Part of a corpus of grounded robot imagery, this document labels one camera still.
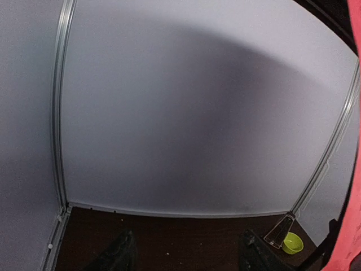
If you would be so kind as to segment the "red sheet music page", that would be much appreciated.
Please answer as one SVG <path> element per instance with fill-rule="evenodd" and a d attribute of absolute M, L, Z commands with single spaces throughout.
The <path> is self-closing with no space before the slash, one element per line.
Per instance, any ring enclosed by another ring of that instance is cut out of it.
<path fill-rule="evenodd" d="M 347 5 L 360 59 L 360 1 L 347 1 Z M 351 263 L 360 255 L 360 123 L 358 141 L 357 160 L 349 201 L 333 252 L 322 270 L 350 270 Z"/>

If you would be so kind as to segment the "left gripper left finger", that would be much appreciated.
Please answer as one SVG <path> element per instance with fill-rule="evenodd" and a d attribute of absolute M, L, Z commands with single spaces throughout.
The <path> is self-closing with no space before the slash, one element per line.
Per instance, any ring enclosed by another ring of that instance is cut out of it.
<path fill-rule="evenodd" d="M 136 270 L 137 255 L 134 233 L 131 230 L 124 230 L 82 270 Z"/>

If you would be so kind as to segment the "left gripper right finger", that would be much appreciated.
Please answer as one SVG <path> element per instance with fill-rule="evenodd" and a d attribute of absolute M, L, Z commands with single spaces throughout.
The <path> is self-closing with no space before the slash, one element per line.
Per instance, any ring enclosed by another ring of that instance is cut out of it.
<path fill-rule="evenodd" d="M 277 257 L 271 248 L 252 230 L 245 230 L 239 238 L 239 270 L 289 271 L 296 270 Z"/>

